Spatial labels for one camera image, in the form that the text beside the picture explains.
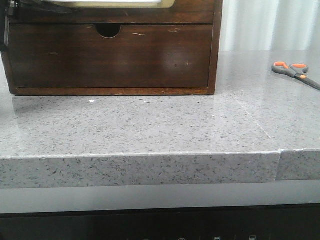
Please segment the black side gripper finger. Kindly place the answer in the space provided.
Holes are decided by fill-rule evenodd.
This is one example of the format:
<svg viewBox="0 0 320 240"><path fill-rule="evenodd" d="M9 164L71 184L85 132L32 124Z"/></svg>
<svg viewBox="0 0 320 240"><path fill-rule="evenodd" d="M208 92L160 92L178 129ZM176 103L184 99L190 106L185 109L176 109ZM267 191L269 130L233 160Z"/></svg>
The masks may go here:
<svg viewBox="0 0 320 240"><path fill-rule="evenodd" d="M0 51L8 50L10 18L18 18L20 10L55 14L71 14L72 10L42 0L1 0L0 1Z"/></svg>

